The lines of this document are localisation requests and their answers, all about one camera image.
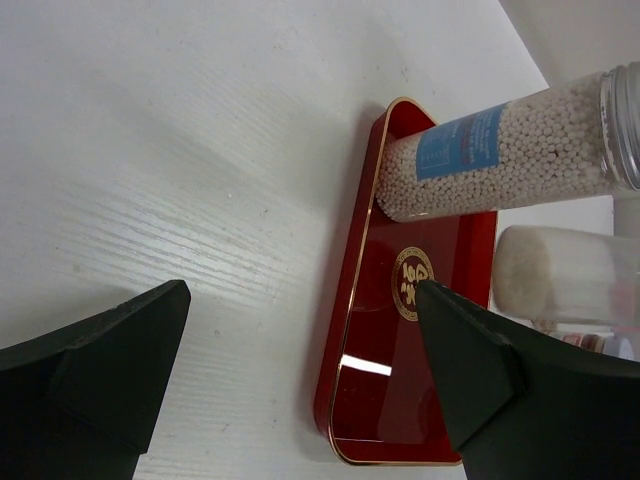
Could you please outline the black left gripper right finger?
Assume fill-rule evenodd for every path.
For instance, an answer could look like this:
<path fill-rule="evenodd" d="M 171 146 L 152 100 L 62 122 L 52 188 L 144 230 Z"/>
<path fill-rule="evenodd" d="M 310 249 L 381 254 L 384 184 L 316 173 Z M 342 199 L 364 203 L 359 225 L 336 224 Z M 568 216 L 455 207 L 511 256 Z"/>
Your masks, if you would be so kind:
<path fill-rule="evenodd" d="M 453 450 L 470 479 L 635 479 L 639 366 L 495 314 L 448 287 L 416 289 Z"/>

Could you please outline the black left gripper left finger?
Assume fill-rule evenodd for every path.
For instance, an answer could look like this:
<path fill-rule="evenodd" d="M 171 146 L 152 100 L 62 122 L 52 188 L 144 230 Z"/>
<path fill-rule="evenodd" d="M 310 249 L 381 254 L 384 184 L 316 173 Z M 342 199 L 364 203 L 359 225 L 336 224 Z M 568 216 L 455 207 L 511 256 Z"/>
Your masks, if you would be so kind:
<path fill-rule="evenodd" d="M 1 351 L 4 479 L 130 479 L 146 454 L 191 294 L 171 280 Z"/>

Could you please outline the yellow-lid spice bottle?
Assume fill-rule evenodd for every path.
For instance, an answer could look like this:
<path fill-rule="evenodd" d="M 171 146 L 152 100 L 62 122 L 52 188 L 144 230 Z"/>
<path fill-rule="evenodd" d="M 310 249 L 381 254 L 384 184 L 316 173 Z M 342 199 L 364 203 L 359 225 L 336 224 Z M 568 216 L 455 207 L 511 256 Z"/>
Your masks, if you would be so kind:
<path fill-rule="evenodd" d="M 508 227 L 496 245 L 492 293 L 498 310 L 521 319 L 631 326 L 639 318 L 639 241 Z"/>

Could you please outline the silver-lid white peppercorn bottle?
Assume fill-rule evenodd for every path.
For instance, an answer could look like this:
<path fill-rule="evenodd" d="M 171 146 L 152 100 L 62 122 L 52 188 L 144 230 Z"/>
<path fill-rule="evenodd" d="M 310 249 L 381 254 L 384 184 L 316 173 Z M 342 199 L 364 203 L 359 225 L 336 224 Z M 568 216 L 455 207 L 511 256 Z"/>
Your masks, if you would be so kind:
<path fill-rule="evenodd" d="M 396 222 L 639 189 L 639 65 L 390 141 L 376 199 Z"/>

